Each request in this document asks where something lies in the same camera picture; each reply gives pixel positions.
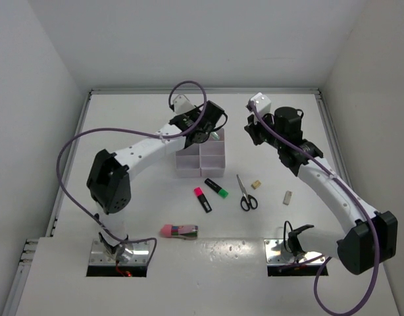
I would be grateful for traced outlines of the black handled scissors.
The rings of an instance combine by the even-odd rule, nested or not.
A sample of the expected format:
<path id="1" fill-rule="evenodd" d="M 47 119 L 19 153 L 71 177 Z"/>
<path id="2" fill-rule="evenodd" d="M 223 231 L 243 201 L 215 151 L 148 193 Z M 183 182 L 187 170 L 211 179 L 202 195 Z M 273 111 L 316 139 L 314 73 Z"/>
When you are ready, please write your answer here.
<path id="1" fill-rule="evenodd" d="M 241 181 L 241 178 L 238 174 L 236 175 L 236 178 L 242 194 L 242 197 L 240 199 L 240 207 L 244 211 L 250 211 L 258 208 L 258 201 L 255 197 L 247 193 L 247 190 L 245 189 L 245 186 L 243 185 L 243 182 Z"/>

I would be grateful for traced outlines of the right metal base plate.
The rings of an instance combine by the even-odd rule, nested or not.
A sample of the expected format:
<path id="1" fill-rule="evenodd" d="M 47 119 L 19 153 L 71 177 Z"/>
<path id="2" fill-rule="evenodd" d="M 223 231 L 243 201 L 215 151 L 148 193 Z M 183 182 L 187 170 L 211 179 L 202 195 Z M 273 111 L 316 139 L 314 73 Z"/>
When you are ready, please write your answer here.
<path id="1" fill-rule="evenodd" d="M 294 257 L 284 249 L 283 239 L 264 239 L 265 257 L 269 266 L 284 265 L 320 265 L 324 262 L 325 256 L 310 251 Z"/>

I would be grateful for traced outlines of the tan eraser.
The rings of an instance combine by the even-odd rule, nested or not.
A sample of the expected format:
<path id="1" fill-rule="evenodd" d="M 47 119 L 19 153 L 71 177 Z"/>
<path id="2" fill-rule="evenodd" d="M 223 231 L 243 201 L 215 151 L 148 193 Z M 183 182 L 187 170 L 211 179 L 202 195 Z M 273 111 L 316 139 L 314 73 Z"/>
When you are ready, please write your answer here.
<path id="1" fill-rule="evenodd" d="M 259 180 L 256 180 L 256 181 L 254 181 L 252 184 L 251 184 L 251 187 L 254 189 L 254 190 L 256 190 L 257 188 L 259 188 L 261 186 L 261 182 L 259 181 Z"/>

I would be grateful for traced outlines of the pink cap black highlighter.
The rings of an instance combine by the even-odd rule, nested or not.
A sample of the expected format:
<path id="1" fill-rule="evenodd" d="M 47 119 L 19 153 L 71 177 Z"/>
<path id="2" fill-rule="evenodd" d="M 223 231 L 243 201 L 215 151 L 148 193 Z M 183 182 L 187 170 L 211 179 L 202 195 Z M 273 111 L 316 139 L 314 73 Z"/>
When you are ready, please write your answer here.
<path id="1" fill-rule="evenodd" d="M 203 210 L 206 213 L 210 213 L 212 211 L 212 207 L 209 204 L 207 198 L 205 197 L 204 192 L 202 191 L 202 189 L 200 187 L 197 187 L 193 190 L 196 198 L 198 199 L 199 203 L 201 204 Z"/>

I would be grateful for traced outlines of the right white compartment organizer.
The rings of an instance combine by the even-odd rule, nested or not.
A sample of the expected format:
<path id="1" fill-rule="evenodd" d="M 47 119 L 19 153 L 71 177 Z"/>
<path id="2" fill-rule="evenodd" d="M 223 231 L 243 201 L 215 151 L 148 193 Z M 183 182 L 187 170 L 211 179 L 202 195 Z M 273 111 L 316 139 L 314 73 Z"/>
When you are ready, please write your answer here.
<path id="1" fill-rule="evenodd" d="M 203 178 L 221 178 L 226 168 L 224 129 L 217 133 L 218 138 L 210 137 L 199 145 L 199 161 Z"/>

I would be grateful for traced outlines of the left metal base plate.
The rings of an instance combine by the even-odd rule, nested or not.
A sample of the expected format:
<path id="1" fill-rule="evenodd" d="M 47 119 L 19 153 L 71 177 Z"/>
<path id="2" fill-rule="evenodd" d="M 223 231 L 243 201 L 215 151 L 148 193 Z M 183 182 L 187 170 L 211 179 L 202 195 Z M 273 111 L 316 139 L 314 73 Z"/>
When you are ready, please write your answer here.
<path id="1" fill-rule="evenodd" d="M 147 264 L 149 255 L 149 242 L 120 246 L 114 254 L 111 254 L 104 243 L 99 240 L 94 240 L 91 245 L 88 265 L 95 267 L 114 267 L 116 263 L 118 263 L 121 267 L 141 267 Z"/>

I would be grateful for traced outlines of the grey white eraser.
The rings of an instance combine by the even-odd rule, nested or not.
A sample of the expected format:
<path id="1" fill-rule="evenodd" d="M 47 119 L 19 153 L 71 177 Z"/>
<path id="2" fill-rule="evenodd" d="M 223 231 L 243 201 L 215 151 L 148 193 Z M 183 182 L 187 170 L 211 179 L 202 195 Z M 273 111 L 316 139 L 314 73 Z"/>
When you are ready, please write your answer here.
<path id="1" fill-rule="evenodd" d="M 283 204 L 284 205 L 289 205 L 290 204 L 292 194 L 293 194 L 293 192 L 286 191 L 286 193 L 284 195 L 284 198 L 283 198 Z"/>

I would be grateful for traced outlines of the green cap black highlighter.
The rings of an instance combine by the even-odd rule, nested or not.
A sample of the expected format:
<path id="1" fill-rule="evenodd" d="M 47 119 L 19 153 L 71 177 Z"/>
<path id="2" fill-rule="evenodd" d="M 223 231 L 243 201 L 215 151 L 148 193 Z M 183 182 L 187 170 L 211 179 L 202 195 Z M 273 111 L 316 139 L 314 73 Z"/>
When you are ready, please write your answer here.
<path id="1" fill-rule="evenodd" d="M 204 183 L 210 188 L 212 189 L 215 193 L 217 193 L 220 197 L 222 198 L 226 198 L 228 196 L 228 192 L 221 187 L 220 185 L 218 185 L 216 182 L 214 182 L 213 180 L 211 180 L 210 178 L 206 178 Z"/>

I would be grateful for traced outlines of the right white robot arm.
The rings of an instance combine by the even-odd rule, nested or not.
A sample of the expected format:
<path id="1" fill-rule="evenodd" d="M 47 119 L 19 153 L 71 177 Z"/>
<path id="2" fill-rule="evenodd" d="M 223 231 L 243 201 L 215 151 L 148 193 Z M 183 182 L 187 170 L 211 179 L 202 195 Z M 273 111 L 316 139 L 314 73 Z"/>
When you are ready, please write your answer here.
<path id="1" fill-rule="evenodd" d="M 391 259 L 396 254 L 398 221 L 390 211 L 379 212 L 361 199 L 332 171 L 323 152 L 303 137 L 303 111 L 247 105 L 251 115 L 245 131 L 255 145 L 266 143 L 278 152 L 281 163 L 308 185 L 331 210 L 343 234 L 323 232 L 305 224 L 289 232 L 287 251 L 294 256 L 317 251 L 338 258 L 354 275 Z"/>

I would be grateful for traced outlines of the pink lid clip jar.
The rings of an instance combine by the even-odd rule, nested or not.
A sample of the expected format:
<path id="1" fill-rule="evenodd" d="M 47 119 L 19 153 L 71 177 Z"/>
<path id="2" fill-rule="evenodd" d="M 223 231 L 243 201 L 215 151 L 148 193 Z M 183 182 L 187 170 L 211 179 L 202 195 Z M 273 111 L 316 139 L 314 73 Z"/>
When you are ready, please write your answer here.
<path id="1" fill-rule="evenodd" d="M 164 238 L 192 240 L 198 237 L 198 233 L 199 227 L 197 225 L 166 224 L 160 229 L 160 235 Z"/>

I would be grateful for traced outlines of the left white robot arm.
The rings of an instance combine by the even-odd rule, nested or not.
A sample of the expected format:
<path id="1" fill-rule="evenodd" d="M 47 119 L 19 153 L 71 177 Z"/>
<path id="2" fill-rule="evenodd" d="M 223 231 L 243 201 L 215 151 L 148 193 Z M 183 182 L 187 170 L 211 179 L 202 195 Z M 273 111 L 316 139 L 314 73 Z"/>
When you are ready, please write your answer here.
<path id="1" fill-rule="evenodd" d="M 86 186 L 99 207 L 97 218 L 103 224 L 100 241 L 111 255 L 120 254 L 121 241 L 128 239 L 123 209 L 132 198 L 131 181 L 163 157 L 206 142 L 219 129 L 218 121 L 227 117 L 212 101 L 206 103 L 205 111 L 185 101 L 174 113 L 154 138 L 112 153 L 102 149 L 94 158 Z"/>

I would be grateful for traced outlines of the metal base plate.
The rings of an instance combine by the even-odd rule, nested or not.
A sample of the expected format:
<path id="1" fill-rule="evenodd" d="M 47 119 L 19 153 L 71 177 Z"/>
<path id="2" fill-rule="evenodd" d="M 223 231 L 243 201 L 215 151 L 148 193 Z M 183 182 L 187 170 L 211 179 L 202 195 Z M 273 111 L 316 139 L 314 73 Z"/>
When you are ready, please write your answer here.
<path id="1" fill-rule="evenodd" d="M 91 245 L 88 265 L 95 267 L 114 267 L 116 263 L 118 263 L 121 267 L 141 267 L 147 264 L 149 255 L 149 242 L 120 246 L 114 254 L 111 254 L 104 243 L 99 240 L 94 240 Z"/>
<path id="2" fill-rule="evenodd" d="M 283 239 L 264 239 L 265 257 L 269 266 L 284 265 L 320 265 L 324 262 L 325 256 L 310 251 L 294 257 L 284 249 Z"/>

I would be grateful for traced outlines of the green correction tape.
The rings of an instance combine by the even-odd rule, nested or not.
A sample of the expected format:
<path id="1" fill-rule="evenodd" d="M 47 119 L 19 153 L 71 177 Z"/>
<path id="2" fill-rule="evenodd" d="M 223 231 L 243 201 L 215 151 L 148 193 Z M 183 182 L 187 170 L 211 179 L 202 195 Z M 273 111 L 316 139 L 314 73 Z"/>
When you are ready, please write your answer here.
<path id="1" fill-rule="evenodd" d="M 216 132 L 213 132 L 212 135 L 213 135 L 214 139 L 216 139 L 216 140 L 220 139 L 220 136 Z"/>

